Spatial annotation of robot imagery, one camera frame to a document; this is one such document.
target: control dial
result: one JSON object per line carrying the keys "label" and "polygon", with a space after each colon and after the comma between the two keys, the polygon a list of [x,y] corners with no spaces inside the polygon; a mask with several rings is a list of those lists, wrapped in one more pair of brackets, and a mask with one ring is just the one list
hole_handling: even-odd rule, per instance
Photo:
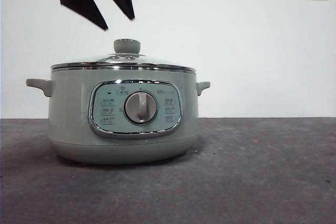
{"label": "control dial", "polygon": [[131,94],[125,103],[125,113],[134,123],[147,123],[156,115],[156,101],[146,92]]}

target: control panel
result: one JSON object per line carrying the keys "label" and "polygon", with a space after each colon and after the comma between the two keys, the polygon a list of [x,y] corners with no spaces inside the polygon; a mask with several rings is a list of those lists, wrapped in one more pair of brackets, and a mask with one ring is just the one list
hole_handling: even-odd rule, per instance
{"label": "control panel", "polygon": [[140,138],[166,134],[182,117],[175,85],[149,80],[116,80],[98,84],[91,94],[89,123],[98,135]]}

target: mint green cooker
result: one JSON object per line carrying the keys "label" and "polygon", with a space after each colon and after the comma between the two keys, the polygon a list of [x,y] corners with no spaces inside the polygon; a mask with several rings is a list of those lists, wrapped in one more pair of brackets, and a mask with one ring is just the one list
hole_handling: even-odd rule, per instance
{"label": "mint green cooker", "polygon": [[92,164],[135,164],[184,153],[197,140],[197,96],[209,82],[195,70],[140,55],[133,39],[114,54],[51,67],[51,80],[27,79],[49,99],[57,154]]}

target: table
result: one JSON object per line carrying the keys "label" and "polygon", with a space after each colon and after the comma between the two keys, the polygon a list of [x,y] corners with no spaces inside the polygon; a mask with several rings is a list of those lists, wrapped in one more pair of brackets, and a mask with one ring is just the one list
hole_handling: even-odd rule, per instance
{"label": "table", "polygon": [[336,223],[336,118],[200,119],[169,160],[57,156],[46,119],[1,120],[2,223]]}

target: glass lid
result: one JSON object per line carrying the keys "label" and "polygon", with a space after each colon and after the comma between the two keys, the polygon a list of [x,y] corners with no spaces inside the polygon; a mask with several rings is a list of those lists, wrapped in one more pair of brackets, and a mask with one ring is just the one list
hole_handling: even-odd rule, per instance
{"label": "glass lid", "polygon": [[85,68],[96,69],[97,67],[131,67],[135,68],[162,68],[180,69],[195,72],[195,69],[183,67],[173,62],[156,59],[139,54],[140,42],[135,39],[117,39],[113,43],[115,53],[105,56],[96,56],[90,59],[80,59],[61,64],[52,65],[51,69]]}

